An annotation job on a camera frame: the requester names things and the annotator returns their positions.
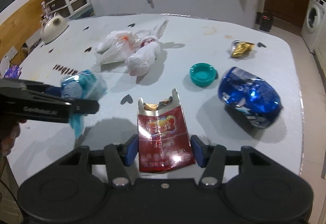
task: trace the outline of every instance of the crushed can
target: crushed can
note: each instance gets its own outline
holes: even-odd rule
[[[221,80],[218,97],[258,128],[274,123],[283,108],[280,96],[271,85],[237,67],[231,68]]]
[[[158,104],[138,98],[139,170],[165,172],[195,163],[177,89]]]

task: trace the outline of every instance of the tiled floor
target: tiled floor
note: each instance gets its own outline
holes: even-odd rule
[[[309,223],[317,224],[326,195],[326,180],[321,177],[326,150],[325,89],[314,55],[299,36],[300,29],[288,24],[280,27],[286,31],[273,26],[270,34],[289,44],[299,77],[304,105],[304,160],[301,176],[310,183],[314,191]]]

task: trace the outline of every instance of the white tabletop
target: white tabletop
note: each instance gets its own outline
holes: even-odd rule
[[[115,17],[86,18],[69,22],[68,29],[52,43],[37,47],[22,63],[21,79],[60,84],[62,75],[52,70],[56,64],[82,71],[96,61],[95,46],[113,30],[152,29],[165,18],[169,23],[160,39],[162,53],[150,72],[143,78],[123,73],[123,68],[103,72],[108,85],[107,94],[100,100],[100,110],[85,118],[86,132],[75,142],[68,124],[29,120],[22,124],[8,160],[17,183],[48,166],[81,144],[91,150],[105,145],[125,142],[137,132],[137,98],[157,103],[178,89],[190,135],[200,136],[206,143],[221,144],[229,150],[249,145],[298,174],[301,165],[303,124],[300,87],[290,47],[283,40],[239,25],[204,19],[139,14]],[[241,59],[230,58],[234,40],[262,42],[266,48],[255,47]],[[195,63],[213,65],[219,79],[207,88],[195,86],[189,69]],[[221,76],[237,66],[272,85],[281,97],[284,109],[276,123],[265,130],[248,126],[243,119],[234,119],[217,98]],[[120,105],[130,94],[134,102]],[[139,175],[138,159],[128,169],[131,178]],[[228,166],[224,180],[237,174],[238,168]],[[198,180],[202,169],[197,165],[166,174],[141,174],[142,177],[180,178]],[[93,167],[93,173],[105,180],[103,166]]]

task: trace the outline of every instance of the human hand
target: human hand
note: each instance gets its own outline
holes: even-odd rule
[[[16,117],[1,114],[0,115],[0,151],[3,156],[11,153],[16,138],[20,134],[19,123],[26,123],[27,120],[17,120]]]

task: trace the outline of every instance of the screw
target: screw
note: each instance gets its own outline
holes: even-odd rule
[[[125,186],[129,183],[129,180],[125,177],[117,177],[113,179],[112,183],[115,186]]]
[[[202,178],[202,183],[207,186],[213,186],[217,184],[218,180],[214,177],[204,177]]]
[[[168,183],[162,183],[162,184],[161,184],[161,187],[162,187],[163,189],[168,189],[168,188],[170,187],[170,185],[169,185]]]

